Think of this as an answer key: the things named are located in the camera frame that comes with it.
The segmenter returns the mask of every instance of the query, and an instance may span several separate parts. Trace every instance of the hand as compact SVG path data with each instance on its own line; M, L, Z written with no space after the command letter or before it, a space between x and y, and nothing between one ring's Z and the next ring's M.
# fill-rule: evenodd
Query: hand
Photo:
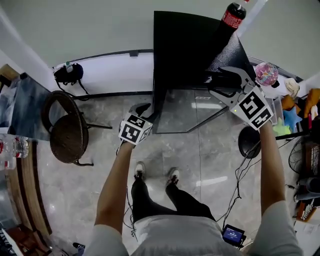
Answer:
M265 124L263 124L260 128L259 128L260 132L261 130L271 130L272 131L272 123L270 120L268 120Z
M130 143L130 142L127 142L127 141L124 141L122 143L122 145L120 146L121 149L126 149L126 150L133 150L135 148L136 145Z

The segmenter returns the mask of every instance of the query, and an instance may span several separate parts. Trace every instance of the black chair leg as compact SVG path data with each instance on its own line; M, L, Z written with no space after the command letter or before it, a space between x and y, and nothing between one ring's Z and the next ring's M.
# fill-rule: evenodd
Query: black chair leg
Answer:
M93 163L79 163L79 160L73 162L76 166L94 166Z
M109 129L109 130L112 129L111 126L103 126L103 125L90 124L90 123L87 123L87 124L86 124L86 127L87 127L88 129L91 128L91 127L101 128L101 129Z

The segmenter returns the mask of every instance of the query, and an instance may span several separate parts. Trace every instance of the blue star toy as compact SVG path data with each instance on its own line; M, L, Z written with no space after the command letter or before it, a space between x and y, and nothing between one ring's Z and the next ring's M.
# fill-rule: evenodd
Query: blue star toy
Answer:
M296 128L296 123L302 121L302 118L297 115L296 107L294 106L293 109L290 111L284 110L284 125L290 126L291 131L294 133Z

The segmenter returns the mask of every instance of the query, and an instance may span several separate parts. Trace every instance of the small screen device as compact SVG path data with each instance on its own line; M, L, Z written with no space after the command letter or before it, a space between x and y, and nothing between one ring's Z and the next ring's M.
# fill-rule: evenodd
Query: small screen device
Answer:
M240 247L245 239L245 231L231 225L225 225L222 231L222 238L230 245Z

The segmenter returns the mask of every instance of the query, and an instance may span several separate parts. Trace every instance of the red label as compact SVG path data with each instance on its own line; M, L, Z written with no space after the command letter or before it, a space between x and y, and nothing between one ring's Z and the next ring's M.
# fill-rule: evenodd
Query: red label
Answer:
M225 11L222 21L227 24L229 27L237 29L242 22L242 19L234 16L228 10Z

